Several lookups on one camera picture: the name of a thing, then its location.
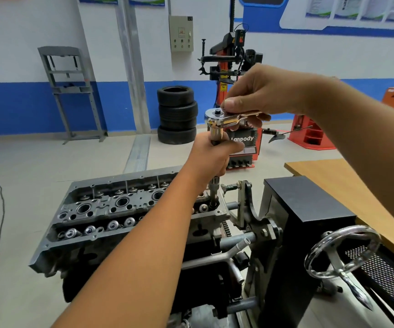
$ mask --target metal handwheel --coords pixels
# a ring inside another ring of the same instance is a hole
[[[380,235],[369,226],[347,226],[334,232],[325,232],[322,237],[323,239],[314,245],[310,253],[305,258],[304,267],[308,274],[316,279],[332,279],[338,276],[341,277],[358,301],[369,310],[373,310],[373,305],[368,296],[351,281],[347,273],[361,267],[376,253],[380,246]],[[370,240],[370,243],[362,255],[353,259],[348,264],[343,264],[336,248],[346,238]],[[328,255],[333,270],[316,272],[312,269],[312,262],[323,251]]]

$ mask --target mesh grille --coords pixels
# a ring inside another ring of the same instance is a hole
[[[355,259],[364,253],[365,250],[365,246],[360,246],[347,251],[346,254],[350,259]],[[361,269],[394,298],[394,268],[384,259],[375,254]]]

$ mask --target poster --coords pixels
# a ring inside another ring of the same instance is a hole
[[[118,0],[79,0],[85,3],[118,4]],[[165,7],[165,0],[129,0],[130,4],[155,5]]]

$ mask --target tire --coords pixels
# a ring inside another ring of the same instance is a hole
[[[192,128],[183,131],[167,130],[163,127],[158,127],[158,138],[161,143],[170,145],[186,144],[194,141],[197,134],[197,128]]]
[[[159,105],[159,116],[169,121],[187,121],[198,115],[198,104],[193,101],[191,104],[182,107],[168,107]]]
[[[197,125],[197,118],[192,118],[187,121],[170,121],[161,118],[161,127],[168,130],[180,131],[192,129]]]
[[[181,107],[193,103],[194,91],[186,86],[169,86],[158,89],[158,102],[166,107]]]

